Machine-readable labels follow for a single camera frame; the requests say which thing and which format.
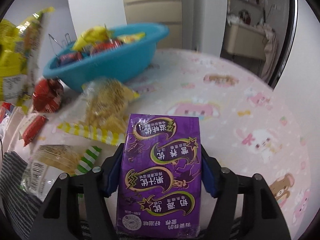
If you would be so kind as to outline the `green striped noodle snack bag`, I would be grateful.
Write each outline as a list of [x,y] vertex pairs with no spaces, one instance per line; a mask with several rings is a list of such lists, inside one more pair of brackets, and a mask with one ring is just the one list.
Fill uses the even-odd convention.
[[60,174],[86,174],[101,151],[98,146],[41,145],[28,161],[21,188],[44,201]]

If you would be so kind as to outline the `purple milk carton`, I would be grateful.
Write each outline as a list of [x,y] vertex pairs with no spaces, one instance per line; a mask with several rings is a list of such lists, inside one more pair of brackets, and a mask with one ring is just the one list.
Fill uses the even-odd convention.
[[118,186],[117,229],[150,238],[195,238],[200,206],[199,119],[131,114]]

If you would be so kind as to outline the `yellow striped noodle snack bag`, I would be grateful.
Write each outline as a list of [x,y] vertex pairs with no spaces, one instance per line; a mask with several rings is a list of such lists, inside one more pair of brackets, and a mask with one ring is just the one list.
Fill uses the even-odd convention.
[[82,86],[82,94],[64,112],[58,129],[118,146],[124,142],[129,104],[140,95],[116,79],[101,77]]

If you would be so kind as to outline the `yellow potato chip bag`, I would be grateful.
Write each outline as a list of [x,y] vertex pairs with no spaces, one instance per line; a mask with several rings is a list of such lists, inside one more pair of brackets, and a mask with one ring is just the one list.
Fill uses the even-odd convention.
[[138,42],[146,36],[144,32],[135,33],[135,34],[127,34],[127,35],[119,35],[117,39],[123,44],[131,44],[134,42]]

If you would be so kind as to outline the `small red snack packet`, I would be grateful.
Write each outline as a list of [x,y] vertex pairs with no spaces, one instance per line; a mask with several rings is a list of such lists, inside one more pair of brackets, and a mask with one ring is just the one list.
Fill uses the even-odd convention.
[[20,138],[23,140],[24,146],[33,141],[47,121],[45,116],[33,115],[24,123],[20,129]]

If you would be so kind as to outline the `pink cartoon tablecloth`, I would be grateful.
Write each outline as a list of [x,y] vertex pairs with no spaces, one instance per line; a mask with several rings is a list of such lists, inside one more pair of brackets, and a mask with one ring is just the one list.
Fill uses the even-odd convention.
[[128,85],[140,94],[130,113],[194,115],[201,142],[220,165],[261,174],[297,239],[310,195],[308,148],[292,112],[251,72],[218,57],[160,49]]

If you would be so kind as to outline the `red puffed snack bag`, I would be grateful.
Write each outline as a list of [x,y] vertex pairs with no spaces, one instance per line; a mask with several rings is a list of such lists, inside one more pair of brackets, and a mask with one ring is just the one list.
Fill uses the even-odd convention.
[[63,86],[58,79],[41,79],[33,92],[33,109],[39,113],[54,113],[60,109]]

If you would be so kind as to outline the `dark blue snack bag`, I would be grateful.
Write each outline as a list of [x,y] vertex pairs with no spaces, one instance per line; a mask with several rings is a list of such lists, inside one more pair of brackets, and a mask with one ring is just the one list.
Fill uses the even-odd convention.
[[57,60],[57,66],[65,66],[83,59],[83,55],[79,51],[61,55]]

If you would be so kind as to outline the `blue plastic basin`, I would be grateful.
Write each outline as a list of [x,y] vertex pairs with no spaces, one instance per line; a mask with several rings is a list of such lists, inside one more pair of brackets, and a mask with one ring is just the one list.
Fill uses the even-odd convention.
[[144,32],[145,37],[131,44],[124,44],[114,50],[107,50],[66,66],[57,65],[53,57],[44,67],[45,79],[60,79],[70,89],[81,93],[82,85],[99,77],[117,79],[122,83],[131,80],[151,63],[157,43],[166,38],[169,28],[159,23],[134,23],[112,29],[114,35],[131,35]]

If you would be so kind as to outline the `orange blue snack bag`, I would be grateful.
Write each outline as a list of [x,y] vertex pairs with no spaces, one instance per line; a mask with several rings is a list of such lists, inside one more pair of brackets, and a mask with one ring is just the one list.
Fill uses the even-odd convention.
[[116,38],[111,38],[107,41],[100,42],[100,43],[97,43],[96,45],[94,45],[90,49],[90,54],[94,55],[94,54],[101,53],[103,51],[114,50],[122,45],[123,45],[123,43],[120,40],[118,40]]

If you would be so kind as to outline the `beige washing cabinet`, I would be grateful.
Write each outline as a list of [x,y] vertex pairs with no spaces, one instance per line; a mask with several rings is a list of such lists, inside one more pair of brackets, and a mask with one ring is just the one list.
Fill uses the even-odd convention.
[[265,61],[266,44],[263,30],[237,23],[226,24],[222,49],[228,54]]

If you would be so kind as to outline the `yellow chip bag back side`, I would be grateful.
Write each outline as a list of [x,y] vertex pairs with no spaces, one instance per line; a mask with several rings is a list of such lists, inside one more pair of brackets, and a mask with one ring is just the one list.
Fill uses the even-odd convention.
[[114,35],[114,30],[107,29],[106,26],[95,26],[83,31],[72,46],[73,51],[82,51],[87,46],[104,42],[111,39]]

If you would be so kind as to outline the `beige refrigerator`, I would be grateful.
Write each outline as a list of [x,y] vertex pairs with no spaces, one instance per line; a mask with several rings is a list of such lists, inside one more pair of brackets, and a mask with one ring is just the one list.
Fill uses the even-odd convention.
[[169,34],[158,48],[182,48],[182,0],[123,0],[126,22],[164,24]]

